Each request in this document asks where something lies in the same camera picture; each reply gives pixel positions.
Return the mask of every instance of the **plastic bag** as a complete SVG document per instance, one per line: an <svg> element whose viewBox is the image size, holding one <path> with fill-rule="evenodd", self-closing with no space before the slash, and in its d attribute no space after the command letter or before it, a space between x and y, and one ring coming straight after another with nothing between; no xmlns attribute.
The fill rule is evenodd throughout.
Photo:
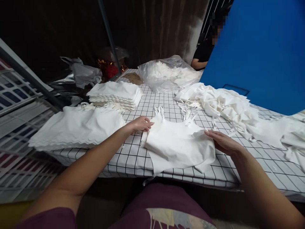
<svg viewBox="0 0 305 229"><path fill-rule="evenodd" d="M117 54L118 59L123 59L125 57L129 57L128 52L120 47L115 47L115 52ZM115 57L114 54L112 53L112 49L111 47L106 47L102 50L102 52L100 53L100 57L104 60L108 60L108 61L113 61L115 62Z"/></svg>
<svg viewBox="0 0 305 229"><path fill-rule="evenodd" d="M177 92L198 83L203 71L196 71L178 55L151 60L138 66L139 76L154 93Z"/></svg>
<svg viewBox="0 0 305 229"><path fill-rule="evenodd" d="M84 65L80 58L60 58L63 62L69 64L69 68L73 71L75 84L77 87L84 89L88 84L97 84L102 81L101 70L88 65Z"/></svg>

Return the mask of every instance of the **left hand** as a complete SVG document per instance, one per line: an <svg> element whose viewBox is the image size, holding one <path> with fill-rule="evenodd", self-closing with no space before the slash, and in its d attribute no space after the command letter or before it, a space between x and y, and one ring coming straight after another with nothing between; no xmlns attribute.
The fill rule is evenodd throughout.
<svg viewBox="0 0 305 229"><path fill-rule="evenodd" d="M130 123L126 124L126 128L129 128L132 132L137 131L144 131L148 132L150 128L152 128L152 125L154 122L151 122L149 118L146 116L140 116L136 118L135 120L131 121Z"/></svg>

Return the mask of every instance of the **white grid tablecloth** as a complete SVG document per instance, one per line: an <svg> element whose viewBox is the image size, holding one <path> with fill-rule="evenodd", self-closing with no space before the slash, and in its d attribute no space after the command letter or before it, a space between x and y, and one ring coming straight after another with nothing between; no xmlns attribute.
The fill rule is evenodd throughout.
<svg viewBox="0 0 305 229"><path fill-rule="evenodd" d="M126 70L126 73L136 72L136 69ZM120 77L118 81L129 82L127 78ZM183 115L180 108L174 100L174 95L155 94L150 88L143 84L139 86L143 92L142 99L136 110L127 111L123 114L124 120L130 122L140 115L148 118L154 117L154 107L163 106L164 116L169 121L182 122ZM270 116L283 116L279 113L263 109L253 105L260 112L263 119ZM194 109L198 115L195 117L195 123L199 127L212 129L212 118L204 111ZM229 134L231 125L223 118L216 120L218 131ZM153 164L149 153L145 148L140 146L142 133L135 133L128 137L124 145L117 151L109 164L106 166L100 177L151 177L153 175ZM291 200L303 201L305 199L305 173L302 172L299 165L289 162L285 159L285 151L276 149L262 142L249 142L239 133L232 137L234 140L242 144L257 159L264 171L274 184L290 196ZM58 159L64 165L70 165L76 159L85 154L87 149L63 149L49 152L50 155ZM238 190L240 186L240 178L231 158L220 151L216 151L216 160L211 168L204 174L194 168L187 169L170 169L160 174L161 177L173 178L187 182L193 182L203 186L214 186L218 188L227 188Z"/></svg>

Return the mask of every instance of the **folded white garment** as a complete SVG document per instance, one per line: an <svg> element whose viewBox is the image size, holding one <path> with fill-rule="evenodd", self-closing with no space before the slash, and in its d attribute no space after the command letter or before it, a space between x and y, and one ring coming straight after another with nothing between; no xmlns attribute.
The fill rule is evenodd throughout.
<svg viewBox="0 0 305 229"><path fill-rule="evenodd" d="M140 103L142 92L138 85L119 81L109 81L104 84L96 84L87 93L89 101L96 106L114 104L122 111L133 111Z"/></svg>
<svg viewBox="0 0 305 229"><path fill-rule="evenodd" d="M141 139L152 159L153 176L166 169L192 166L206 171L215 160L213 140L191 118L176 123L164 119L163 108L155 108L155 113L151 120L155 124Z"/></svg>
<svg viewBox="0 0 305 229"><path fill-rule="evenodd" d="M108 108L64 107L29 140L37 150L93 147L126 124L121 114Z"/></svg>

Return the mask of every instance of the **stack of white fabric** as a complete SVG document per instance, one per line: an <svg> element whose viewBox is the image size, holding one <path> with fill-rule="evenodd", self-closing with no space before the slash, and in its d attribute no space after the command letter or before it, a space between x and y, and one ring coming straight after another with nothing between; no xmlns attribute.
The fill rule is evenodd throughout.
<svg viewBox="0 0 305 229"><path fill-rule="evenodd" d="M88 93L89 101L95 106L111 104L112 108L122 111L133 111L139 105L142 92L138 85L133 83L118 83L109 81L96 84Z"/></svg>
<svg viewBox="0 0 305 229"><path fill-rule="evenodd" d="M29 140L38 151L64 148L91 148L100 144L126 122L122 115L108 108L64 107L54 114Z"/></svg>
<svg viewBox="0 0 305 229"><path fill-rule="evenodd" d="M232 124L233 134L238 131L249 141L261 141L279 149L288 147L287 159L302 167L304 165L305 171L304 123L291 117L261 119L259 111L250 106L245 96L232 90L205 86L203 83L186 86L176 95L175 100L185 103L189 108L204 109L213 118L222 116Z"/></svg>

